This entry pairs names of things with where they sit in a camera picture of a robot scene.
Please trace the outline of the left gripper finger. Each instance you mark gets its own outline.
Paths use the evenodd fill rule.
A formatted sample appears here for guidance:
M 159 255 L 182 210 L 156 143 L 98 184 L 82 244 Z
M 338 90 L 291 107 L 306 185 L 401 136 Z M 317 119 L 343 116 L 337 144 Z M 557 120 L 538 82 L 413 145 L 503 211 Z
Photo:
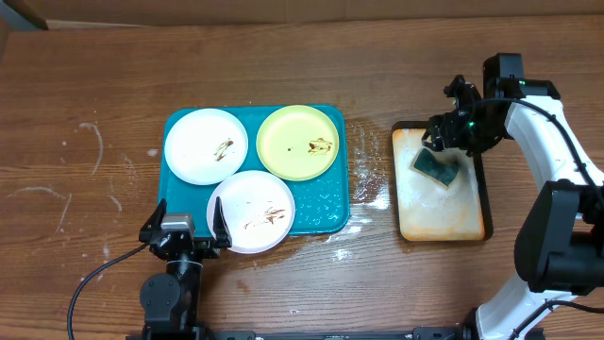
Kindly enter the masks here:
M 141 243 L 150 244 L 153 238 L 160 234 L 160 225 L 166 214 L 166 208 L 167 201 L 163 198 L 139 231 L 139 241 Z
M 212 228 L 215 233 L 214 239 L 217 248 L 232 247 L 232 237 L 225 220 L 222 199 L 219 196 L 215 199 Z

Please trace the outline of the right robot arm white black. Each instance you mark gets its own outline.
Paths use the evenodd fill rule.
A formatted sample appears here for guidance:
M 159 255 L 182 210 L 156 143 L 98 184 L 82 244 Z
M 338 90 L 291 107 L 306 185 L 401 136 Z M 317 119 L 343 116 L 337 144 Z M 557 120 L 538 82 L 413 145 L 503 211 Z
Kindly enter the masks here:
M 541 339 L 537 324 L 603 285 L 603 173 L 581 147 L 549 80 L 495 77 L 484 93 L 457 75 L 444 88 L 451 112 L 434 115 L 422 137 L 434 152 L 479 155 L 516 141 L 539 194 L 514 244 L 514 275 L 463 327 L 466 339 Z

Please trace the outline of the dark green sponge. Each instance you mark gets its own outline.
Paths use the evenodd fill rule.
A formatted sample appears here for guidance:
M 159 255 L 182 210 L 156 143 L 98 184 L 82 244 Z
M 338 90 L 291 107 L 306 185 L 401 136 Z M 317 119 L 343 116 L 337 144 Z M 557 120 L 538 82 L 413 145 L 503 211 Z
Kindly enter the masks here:
M 456 159 L 439 160 L 429 149 L 421 148 L 411 163 L 411 169 L 448 188 L 460 172 Z

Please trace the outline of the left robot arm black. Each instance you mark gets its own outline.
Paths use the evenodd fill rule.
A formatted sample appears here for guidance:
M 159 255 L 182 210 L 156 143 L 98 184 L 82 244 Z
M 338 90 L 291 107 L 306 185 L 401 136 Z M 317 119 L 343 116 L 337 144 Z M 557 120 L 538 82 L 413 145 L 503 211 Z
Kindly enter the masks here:
M 144 309 L 143 339 L 214 339 L 210 328 L 197 320 L 203 261 L 217 259 L 232 246 L 222 200 L 212 213 L 215 235 L 196 237 L 188 213 L 168 213 L 162 200 L 139 232 L 139 241 L 166 262 L 163 273 L 143 284 L 140 303 Z

